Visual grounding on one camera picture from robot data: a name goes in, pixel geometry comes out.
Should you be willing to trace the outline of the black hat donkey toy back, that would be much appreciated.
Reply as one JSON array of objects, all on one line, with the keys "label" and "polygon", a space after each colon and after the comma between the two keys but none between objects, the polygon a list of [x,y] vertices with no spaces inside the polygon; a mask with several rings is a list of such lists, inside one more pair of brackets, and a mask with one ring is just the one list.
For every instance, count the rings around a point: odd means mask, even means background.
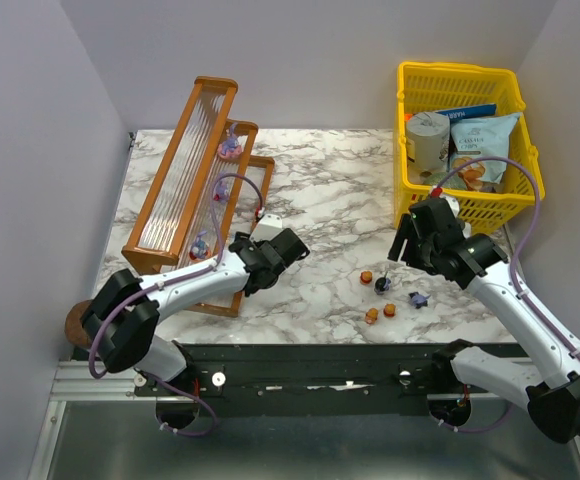
[{"label": "black hat donkey toy back", "polygon": [[377,295],[384,295],[391,288],[391,279],[387,274],[380,276],[374,283],[373,290]]}]

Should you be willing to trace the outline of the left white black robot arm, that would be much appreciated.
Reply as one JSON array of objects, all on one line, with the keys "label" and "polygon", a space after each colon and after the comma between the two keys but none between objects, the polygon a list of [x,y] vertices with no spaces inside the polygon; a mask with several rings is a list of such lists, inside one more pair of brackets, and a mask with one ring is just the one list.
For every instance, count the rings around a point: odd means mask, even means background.
[{"label": "left white black robot arm", "polygon": [[166,273],[134,275],[123,269],[108,278],[81,316],[91,340],[90,374],[134,369],[170,381],[190,365],[183,350],[156,334],[159,323],[210,297],[241,292],[248,297],[273,287],[308,246],[291,229],[274,237],[237,238],[218,255]]}]

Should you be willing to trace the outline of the purple donkey red base toy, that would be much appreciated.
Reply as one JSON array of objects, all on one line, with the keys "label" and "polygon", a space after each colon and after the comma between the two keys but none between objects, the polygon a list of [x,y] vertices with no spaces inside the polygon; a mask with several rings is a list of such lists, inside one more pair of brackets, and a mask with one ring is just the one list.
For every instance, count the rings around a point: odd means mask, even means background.
[{"label": "purple donkey red base toy", "polygon": [[213,200],[220,204],[226,204],[229,201],[231,192],[230,186],[227,183],[228,173],[221,173],[214,182]]}]

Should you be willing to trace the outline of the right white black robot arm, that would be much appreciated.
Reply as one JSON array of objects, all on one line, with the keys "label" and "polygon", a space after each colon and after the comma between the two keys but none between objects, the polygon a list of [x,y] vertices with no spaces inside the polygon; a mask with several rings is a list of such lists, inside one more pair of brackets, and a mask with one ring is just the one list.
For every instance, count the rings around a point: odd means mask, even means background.
[{"label": "right white black robot arm", "polygon": [[580,435],[580,340],[528,289],[487,235],[465,236],[450,202],[429,197],[401,216],[388,258],[456,283],[488,308],[532,361],[523,367],[455,340],[429,368],[433,385],[476,386],[525,410],[550,440]]}]

